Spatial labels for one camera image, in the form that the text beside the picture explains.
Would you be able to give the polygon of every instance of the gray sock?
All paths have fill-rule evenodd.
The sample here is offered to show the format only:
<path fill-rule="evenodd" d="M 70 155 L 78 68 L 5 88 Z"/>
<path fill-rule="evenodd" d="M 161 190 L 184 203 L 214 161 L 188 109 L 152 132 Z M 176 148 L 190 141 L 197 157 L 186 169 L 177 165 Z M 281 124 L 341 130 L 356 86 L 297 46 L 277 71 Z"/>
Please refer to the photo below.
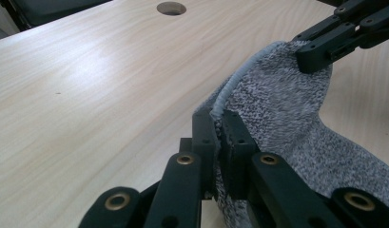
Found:
<path fill-rule="evenodd" d="M 305 44 L 276 42 L 263 49 L 200 108 L 213 107 L 216 120 L 224 108 L 239 112 L 261 151 L 284 157 L 314 191 L 330 197 L 336 188 L 355 187 L 389 206 L 389 166 L 321 122 L 331 67 L 300 73 L 294 53 Z M 245 201 L 231 200 L 217 179 L 226 225 L 250 227 Z"/>

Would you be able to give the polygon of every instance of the wooden table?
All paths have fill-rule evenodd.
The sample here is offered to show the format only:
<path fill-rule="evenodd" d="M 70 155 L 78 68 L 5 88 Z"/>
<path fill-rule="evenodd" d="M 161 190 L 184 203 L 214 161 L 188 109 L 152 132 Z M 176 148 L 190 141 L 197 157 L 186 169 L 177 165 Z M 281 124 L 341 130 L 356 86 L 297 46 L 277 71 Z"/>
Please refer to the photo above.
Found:
<path fill-rule="evenodd" d="M 0 41 L 0 227 L 76 227 L 163 174 L 194 108 L 249 56 L 331 15 L 315 0 L 114 0 Z M 323 121 L 389 164 L 389 42 L 335 64 Z M 213 201 L 203 227 L 223 227 Z"/>

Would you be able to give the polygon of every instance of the round hole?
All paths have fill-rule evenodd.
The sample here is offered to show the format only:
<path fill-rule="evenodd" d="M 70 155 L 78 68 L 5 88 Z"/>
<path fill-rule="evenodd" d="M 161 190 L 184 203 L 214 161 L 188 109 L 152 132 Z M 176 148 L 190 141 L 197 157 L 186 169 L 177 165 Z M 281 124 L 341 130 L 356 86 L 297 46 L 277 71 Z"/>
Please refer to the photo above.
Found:
<path fill-rule="evenodd" d="M 176 217 L 168 216 L 162 220 L 162 228 L 175 228 L 179 225 L 179 220 Z"/>
<path fill-rule="evenodd" d="M 177 2 L 164 2 L 158 5 L 156 8 L 161 14 L 167 16 L 182 15 L 187 11 L 183 4 Z"/>
<path fill-rule="evenodd" d="M 325 228 L 327 225 L 325 221 L 319 217 L 312 217 L 307 220 L 307 222 L 314 228 Z"/>
<path fill-rule="evenodd" d="M 277 164 L 278 163 L 278 158 L 273 156 L 273 155 L 262 155 L 260 157 L 260 160 L 262 163 L 266 164 Z"/>
<path fill-rule="evenodd" d="M 362 211 L 375 210 L 375 203 L 359 193 L 349 192 L 344 195 L 344 198 L 353 207 L 356 207 Z"/>
<path fill-rule="evenodd" d="M 123 209 L 129 204 L 129 195 L 126 193 L 116 193 L 111 197 L 107 198 L 105 202 L 106 209 L 110 211 L 118 211 Z"/>
<path fill-rule="evenodd" d="M 177 158 L 177 163 L 179 164 L 191 164 L 194 162 L 194 158 L 188 155 L 182 155 Z"/>

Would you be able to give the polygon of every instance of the knit fabric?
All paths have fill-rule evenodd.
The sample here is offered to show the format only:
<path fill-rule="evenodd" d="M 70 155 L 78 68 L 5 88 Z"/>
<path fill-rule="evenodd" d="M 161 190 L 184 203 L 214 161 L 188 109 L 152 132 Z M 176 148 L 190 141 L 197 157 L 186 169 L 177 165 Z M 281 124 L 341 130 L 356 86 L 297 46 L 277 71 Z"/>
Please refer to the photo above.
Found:
<path fill-rule="evenodd" d="M 389 166 L 359 145 L 327 128 L 319 109 L 330 83 L 331 67 L 299 72 L 295 52 L 305 42 L 278 42 L 243 65 L 200 107 L 238 112 L 264 152 L 281 155 L 314 191 L 330 197 L 340 187 L 371 193 L 389 206 Z M 219 206 L 227 227 L 250 227 L 245 201 L 230 199 L 220 174 Z"/>

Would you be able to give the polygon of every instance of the wood grain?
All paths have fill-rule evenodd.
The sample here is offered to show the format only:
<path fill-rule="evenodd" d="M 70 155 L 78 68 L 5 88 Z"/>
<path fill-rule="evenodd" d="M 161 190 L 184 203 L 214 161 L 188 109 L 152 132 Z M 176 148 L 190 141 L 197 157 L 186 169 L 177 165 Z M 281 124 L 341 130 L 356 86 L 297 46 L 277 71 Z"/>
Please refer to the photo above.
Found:
<path fill-rule="evenodd" d="M 191 114 L 249 56 L 332 14 L 312 0 L 114 0 L 0 41 L 0 227 L 76 227 L 157 181 Z M 323 121 L 389 164 L 389 44 L 335 65 Z M 212 201 L 203 227 L 223 227 Z"/>

